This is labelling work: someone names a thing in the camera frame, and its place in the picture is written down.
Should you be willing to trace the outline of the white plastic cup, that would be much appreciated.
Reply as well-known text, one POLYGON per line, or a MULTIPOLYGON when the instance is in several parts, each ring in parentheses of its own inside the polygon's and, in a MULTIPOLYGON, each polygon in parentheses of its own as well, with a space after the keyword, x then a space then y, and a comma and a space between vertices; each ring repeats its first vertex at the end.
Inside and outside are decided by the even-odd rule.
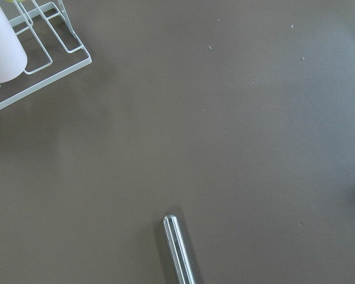
POLYGON ((27 66, 27 55, 0 6, 0 83, 18 77, 27 66))

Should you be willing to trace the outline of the steel muddler with black tip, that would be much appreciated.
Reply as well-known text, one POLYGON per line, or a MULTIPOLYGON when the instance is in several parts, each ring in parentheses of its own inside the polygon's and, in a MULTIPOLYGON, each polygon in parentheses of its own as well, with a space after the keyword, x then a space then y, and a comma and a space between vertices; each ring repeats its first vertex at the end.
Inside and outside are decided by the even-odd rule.
POLYGON ((166 214, 163 228, 178 283, 196 283, 178 218, 166 214))

